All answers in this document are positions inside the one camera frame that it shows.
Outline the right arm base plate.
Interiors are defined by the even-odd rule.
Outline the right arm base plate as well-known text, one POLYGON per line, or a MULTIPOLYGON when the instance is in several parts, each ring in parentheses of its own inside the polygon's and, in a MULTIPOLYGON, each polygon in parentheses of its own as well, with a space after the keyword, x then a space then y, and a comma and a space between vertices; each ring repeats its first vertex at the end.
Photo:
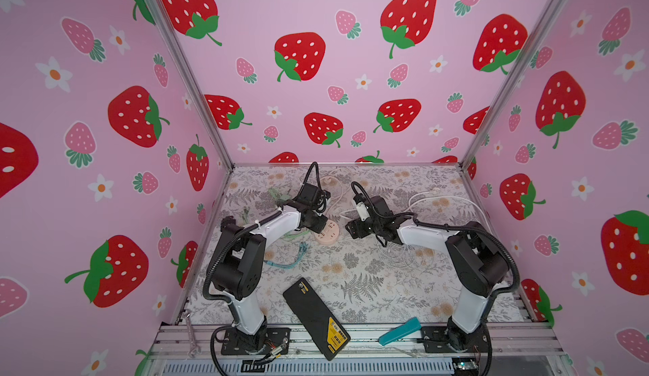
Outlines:
POLYGON ((424 326, 417 341, 425 352, 438 354, 487 353, 491 347, 491 339, 481 326, 471 334, 445 326, 424 326))

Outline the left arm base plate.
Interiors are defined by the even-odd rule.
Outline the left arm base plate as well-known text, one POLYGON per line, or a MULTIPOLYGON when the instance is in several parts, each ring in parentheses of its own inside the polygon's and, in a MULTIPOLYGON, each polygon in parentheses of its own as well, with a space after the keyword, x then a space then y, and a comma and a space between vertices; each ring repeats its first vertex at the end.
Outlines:
POLYGON ((272 350, 280 348, 280 354, 288 353, 291 329, 285 327, 270 327, 262 329, 257 335, 247 335, 240 330, 227 330, 221 344, 221 355, 267 355, 272 350))

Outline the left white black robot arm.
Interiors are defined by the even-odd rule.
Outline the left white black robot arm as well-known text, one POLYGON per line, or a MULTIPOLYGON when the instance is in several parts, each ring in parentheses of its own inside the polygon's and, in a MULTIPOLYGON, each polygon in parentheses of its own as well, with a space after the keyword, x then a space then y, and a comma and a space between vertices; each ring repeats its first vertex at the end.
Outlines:
POLYGON ((221 221, 221 237, 206 270, 202 295, 206 300, 227 304, 235 334, 248 350, 260 350, 267 332, 267 319, 255 294, 266 247, 289 232, 323 232, 330 198, 329 191, 307 183, 272 215, 247 227, 240 227, 231 216, 221 221))

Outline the round pink power socket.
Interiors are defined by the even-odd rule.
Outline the round pink power socket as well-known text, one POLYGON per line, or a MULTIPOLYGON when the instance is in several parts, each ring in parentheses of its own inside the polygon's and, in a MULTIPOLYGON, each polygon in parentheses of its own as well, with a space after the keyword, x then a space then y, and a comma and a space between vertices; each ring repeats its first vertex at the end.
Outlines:
POLYGON ((332 246, 340 237, 340 227, 334 220, 328 220, 322 232, 315 234, 317 243, 323 246, 332 246))

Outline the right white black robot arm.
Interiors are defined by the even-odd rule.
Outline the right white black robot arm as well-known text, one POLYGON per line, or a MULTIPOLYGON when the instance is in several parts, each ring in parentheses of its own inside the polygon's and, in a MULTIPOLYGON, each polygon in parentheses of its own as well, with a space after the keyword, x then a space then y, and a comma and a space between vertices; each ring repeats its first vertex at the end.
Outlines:
POLYGON ((427 223, 413 212, 392 212, 380 196, 360 194, 353 200, 358 218, 346 224, 352 238, 373 235, 382 245, 392 242, 449 255, 461 291, 444 341, 452 350, 466 352, 483 340, 495 300, 521 284, 515 260, 502 242, 476 221, 464 226, 427 223))

